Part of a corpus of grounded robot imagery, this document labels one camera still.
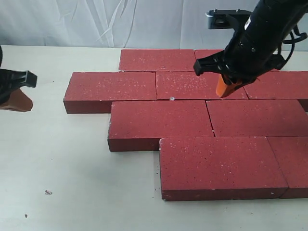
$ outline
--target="debris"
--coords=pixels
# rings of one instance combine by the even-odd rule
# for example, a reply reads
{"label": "debris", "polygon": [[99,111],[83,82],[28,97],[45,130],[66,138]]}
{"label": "debris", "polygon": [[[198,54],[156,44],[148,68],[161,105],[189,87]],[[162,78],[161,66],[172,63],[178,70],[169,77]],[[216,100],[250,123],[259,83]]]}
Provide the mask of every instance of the debris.
{"label": "debris", "polygon": [[51,195],[51,194],[52,194],[52,192],[51,192],[51,191],[49,191],[49,190],[45,190],[45,194],[46,194],[46,195]]}

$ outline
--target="white fabric backdrop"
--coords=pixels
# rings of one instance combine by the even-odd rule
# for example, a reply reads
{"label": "white fabric backdrop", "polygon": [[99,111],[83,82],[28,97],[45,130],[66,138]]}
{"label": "white fabric backdrop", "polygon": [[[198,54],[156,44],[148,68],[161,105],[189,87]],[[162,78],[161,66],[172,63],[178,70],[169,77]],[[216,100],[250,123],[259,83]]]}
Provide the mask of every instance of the white fabric backdrop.
{"label": "white fabric backdrop", "polygon": [[[208,30],[211,9],[252,11],[258,0],[0,0],[0,44],[223,49],[232,30]],[[308,30],[305,17],[301,30]],[[308,41],[296,50],[307,51]]]}

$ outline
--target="red brick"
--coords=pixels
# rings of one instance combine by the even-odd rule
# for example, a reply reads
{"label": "red brick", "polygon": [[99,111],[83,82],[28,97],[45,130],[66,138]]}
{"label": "red brick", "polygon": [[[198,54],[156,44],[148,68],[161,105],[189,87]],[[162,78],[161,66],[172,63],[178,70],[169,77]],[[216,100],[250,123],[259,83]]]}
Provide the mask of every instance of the red brick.
{"label": "red brick", "polygon": [[265,137],[160,141],[162,199],[279,198],[288,185]]}
{"label": "red brick", "polygon": [[244,88],[250,99],[296,99],[305,104],[308,102],[308,72],[268,72]]}
{"label": "red brick", "polygon": [[297,100],[207,101],[217,137],[308,136],[308,116]]}
{"label": "red brick", "polygon": [[270,137],[289,189],[282,198],[308,198],[308,137]]}
{"label": "red brick", "polygon": [[213,137],[205,101],[114,102],[109,149],[158,151],[164,137]]}
{"label": "red brick", "polygon": [[155,73],[73,73],[64,97],[68,114],[110,113],[113,101],[156,100]]}
{"label": "red brick", "polygon": [[[218,100],[216,85],[219,74],[207,72],[196,76],[194,72],[157,72],[157,99],[174,97],[179,100]],[[248,99],[243,88],[224,99]]]}
{"label": "red brick", "polygon": [[202,58],[205,58],[205,57],[208,57],[212,54],[215,54],[215,53],[218,53],[220,51],[223,51],[223,50],[207,50],[207,49],[203,49],[203,50],[195,50],[194,53],[195,53],[195,56],[196,56],[196,59],[202,59]]}
{"label": "red brick", "polygon": [[193,50],[122,50],[120,71],[194,71]]}

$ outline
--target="white table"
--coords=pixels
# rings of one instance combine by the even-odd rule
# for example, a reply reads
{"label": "white table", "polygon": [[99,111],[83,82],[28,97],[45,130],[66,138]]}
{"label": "white table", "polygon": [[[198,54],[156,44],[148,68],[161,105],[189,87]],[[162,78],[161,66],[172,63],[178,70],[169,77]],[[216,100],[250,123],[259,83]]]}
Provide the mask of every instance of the white table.
{"label": "white table", "polygon": [[[32,112],[0,111],[1,231],[308,230],[306,199],[164,202],[158,152],[110,153],[110,115],[67,115],[72,72],[116,72],[120,49],[3,46],[3,55],[2,68],[30,70],[38,85],[23,89]],[[285,70],[308,71],[308,52]]]}

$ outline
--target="brick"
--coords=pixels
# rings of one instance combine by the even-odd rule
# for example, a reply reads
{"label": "brick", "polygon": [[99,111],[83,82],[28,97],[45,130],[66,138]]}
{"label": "brick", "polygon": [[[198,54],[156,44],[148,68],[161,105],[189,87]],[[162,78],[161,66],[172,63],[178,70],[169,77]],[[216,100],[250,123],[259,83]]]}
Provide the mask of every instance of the brick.
{"label": "brick", "polygon": [[195,53],[196,59],[202,59],[202,58],[208,57],[212,54],[218,53],[220,51],[223,51],[223,50],[221,50],[221,49],[220,50],[201,49],[201,50],[195,50],[194,53]]}
{"label": "brick", "polygon": [[296,99],[308,104],[308,72],[267,72],[245,86],[250,99]]}
{"label": "brick", "polygon": [[193,50],[122,50],[120,71],[194,71]]}
{"label": "brick", "polygon": [[207,101],[217,137],[308,136],[308,116],[297,100]]}
{"label": "brick", "polygon": [[[157,72],[157,99],[169,100],[218,100],[216,86],[219,74],[207,72],[196,76],[194,72]],[[238,89],[224,99],[248,99],[244,88]]]}
{"label": "brick", "polygon": [[308,198],[308,137],[269,137],[289,185],[282,198]]}
{"label": "brick", "polygon": [[155,73],[73,73],[64,105],[68,114],[110,113],[126,100],[156,100]]}
{"label": "brick", "polygon": [[162,199],[279,198],[288,185],[265,137],[160,141]]}
{"label": "brick", "polygon": [[164,137],[213,137],[205,101],[114,102],[111,152],[158,151]]}

